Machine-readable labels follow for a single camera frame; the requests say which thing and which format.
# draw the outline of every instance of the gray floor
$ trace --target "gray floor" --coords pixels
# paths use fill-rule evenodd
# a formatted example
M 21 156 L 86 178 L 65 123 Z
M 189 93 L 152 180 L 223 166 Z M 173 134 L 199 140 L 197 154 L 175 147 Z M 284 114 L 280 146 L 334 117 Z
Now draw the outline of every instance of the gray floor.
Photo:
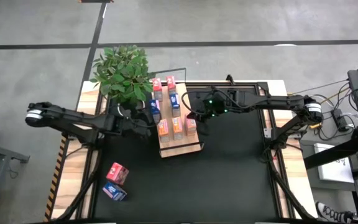
M 0 45 L 90 43 L 99 10 L 100 4 L 75 0 L 0 0 Z M 347 39 L 358 40 L 358 0 L 118 0 L 108 4 L 99 43 Z M 175 73 L 177 79 L 216 80 L 230 73 L 237 80 L 285 80 L 289 92 L 343 80 L 358 68 L 358 45 L 146 51 L 150 71 L 186 67 L 187 76 Z M 38 101 L 74 108 L 88 52 L 0 50 L 0 146 L 31 155 L 27 165 L 12 162 L 20 174 L 14 180 L 7 175 L 0 223 L 42 220 L 60 133 L 26 126 L 25 110 Z M 304 94 L 329 96 L 340 86 Z M 353 112 L 346 102 L 341 109 Z M 313 189 L 313 195 L 354 210 L 349 192 Z

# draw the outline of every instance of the power strip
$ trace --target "power strip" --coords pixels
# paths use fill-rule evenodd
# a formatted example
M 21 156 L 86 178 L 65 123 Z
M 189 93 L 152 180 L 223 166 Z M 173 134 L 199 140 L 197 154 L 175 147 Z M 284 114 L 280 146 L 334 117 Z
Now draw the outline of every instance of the power strip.
M 331 114 L 335 121 L 336 127 L 338 128 L 338 131 L 345 132 L 350 129 L 349 124 L 347 123 L 346 119 L 342 116 L 341 109 L 332 110 Z

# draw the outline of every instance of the sneaker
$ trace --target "sneaker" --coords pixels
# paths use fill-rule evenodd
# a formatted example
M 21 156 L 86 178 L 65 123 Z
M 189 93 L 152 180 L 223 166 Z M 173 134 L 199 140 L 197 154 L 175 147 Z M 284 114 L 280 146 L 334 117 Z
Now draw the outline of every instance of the sneaker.
M 327 205 L 316 202 L 317 214 L 330 222 L 350 223 L 353 219 L 352 212 L 337 212 Z

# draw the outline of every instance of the black tabletop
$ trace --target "black tabletop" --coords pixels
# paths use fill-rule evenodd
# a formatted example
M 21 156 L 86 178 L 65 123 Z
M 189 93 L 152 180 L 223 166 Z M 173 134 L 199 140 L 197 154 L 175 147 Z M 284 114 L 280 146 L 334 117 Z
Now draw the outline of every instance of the black tabletop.
M 194 96 L 190 95 L 193 106 Z M 263 222 L 276 218 L 276 197 L 264 150 L 261 114 L 224 114 L 199 135 L 202 151 L 162 159 L 157 136 L 114 137 L 102 150 L 95 218 L 116 222 Z M 113 162 L 129 169 L 127 197 L 111 200 L 101 189 Z

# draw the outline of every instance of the potted plant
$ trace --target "potted plant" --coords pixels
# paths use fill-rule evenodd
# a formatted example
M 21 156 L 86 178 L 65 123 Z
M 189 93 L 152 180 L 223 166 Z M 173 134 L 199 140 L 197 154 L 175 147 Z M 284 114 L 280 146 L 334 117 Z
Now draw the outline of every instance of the potted plant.
M 90 81 L 100 83 L 100 91 L 125 109 L 133 109 L 151 93 L 151 74 L 144 49 L 133 46 L 106 48 L 104 56 L 93 61 L 96 67 Z

